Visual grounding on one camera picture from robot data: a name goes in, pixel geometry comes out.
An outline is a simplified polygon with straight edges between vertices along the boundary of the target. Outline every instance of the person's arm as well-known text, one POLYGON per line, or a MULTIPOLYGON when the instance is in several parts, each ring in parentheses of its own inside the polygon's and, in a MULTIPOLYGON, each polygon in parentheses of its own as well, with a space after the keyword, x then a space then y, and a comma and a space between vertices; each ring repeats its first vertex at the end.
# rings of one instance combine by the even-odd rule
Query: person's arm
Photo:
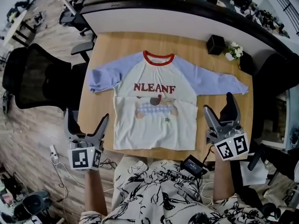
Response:
POLYGON ((223 161, 217 151, 215 151, 215 157, 214 202, 224 200, 235 194, 230 161, 223 161))
POLYGON ((107 206, 99 171, 85 173, 85 210, 107 216, 107 206))

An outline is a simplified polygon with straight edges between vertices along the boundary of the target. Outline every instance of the cartoon dog print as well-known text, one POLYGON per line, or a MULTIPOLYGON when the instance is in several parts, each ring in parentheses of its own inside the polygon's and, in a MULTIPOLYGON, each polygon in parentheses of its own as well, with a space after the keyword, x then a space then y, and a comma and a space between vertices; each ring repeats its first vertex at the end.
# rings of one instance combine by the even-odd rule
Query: cartoon dog print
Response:
POLYGON ((162 98, 158 95, 158 98, 150 98, 149 102, 139 104, 135 103, 135 116, 137 119, 142 119, 146 115, 153 115, 156 113, 178 115, 178 109, 174 106, 175 99, 162 98))

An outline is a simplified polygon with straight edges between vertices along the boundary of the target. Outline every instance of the light blue sleeve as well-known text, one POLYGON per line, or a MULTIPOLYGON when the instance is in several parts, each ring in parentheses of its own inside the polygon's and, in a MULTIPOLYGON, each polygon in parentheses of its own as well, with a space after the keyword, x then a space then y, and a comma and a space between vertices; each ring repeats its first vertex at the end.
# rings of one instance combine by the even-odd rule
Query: light blue sleeve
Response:
POLYGON ((175 56, 172 63, 185 76, 197 95, 245 94, 248 87, 235 76, 206 70, 175 56))
POLYGON ((88 85, 93 93, 112 89, 143 59, 142 52, 111 61, 89 71, 88 85))

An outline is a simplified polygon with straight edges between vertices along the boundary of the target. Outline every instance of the t-shirt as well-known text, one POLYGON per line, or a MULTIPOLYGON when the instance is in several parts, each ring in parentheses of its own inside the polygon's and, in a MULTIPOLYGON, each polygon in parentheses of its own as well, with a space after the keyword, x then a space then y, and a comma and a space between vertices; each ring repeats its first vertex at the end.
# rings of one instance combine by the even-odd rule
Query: t-shirt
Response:
POLYGON ((162 160, 148 167, 139 161, 117 177, 112 212, 104 219, 98 212, 84 212, 79 224, 268 223, 258 209, 238 202, 236 195, 205 206, 202 188, 201 179, 176 162, 162 160))
POLYGON ((246 18, 251 20, 256 17, 254 11, 251 11, 250 9, 245 10, 244 15, 246 18))
POLYGON ((117 150, 194 150, 197 95, 248 92, 232 75, 211 72, 174 54, 147 51, 90 71, 88 83, 92 92, 114 89, 117 150))

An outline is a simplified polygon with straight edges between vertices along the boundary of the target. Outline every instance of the black and white marker cube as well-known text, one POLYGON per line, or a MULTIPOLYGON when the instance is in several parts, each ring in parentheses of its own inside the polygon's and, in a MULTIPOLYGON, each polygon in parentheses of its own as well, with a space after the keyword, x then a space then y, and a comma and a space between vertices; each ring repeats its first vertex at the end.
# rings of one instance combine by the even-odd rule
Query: black and white marker cube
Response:
POLYGON ((98 170, 100 165, 100 150, 95 147, 75 148, 68 150, 71 169, 98 170))
POLYGON ((231 160, 249 152, 247 134, 237 134, 214 145, 222 160, 231 160))

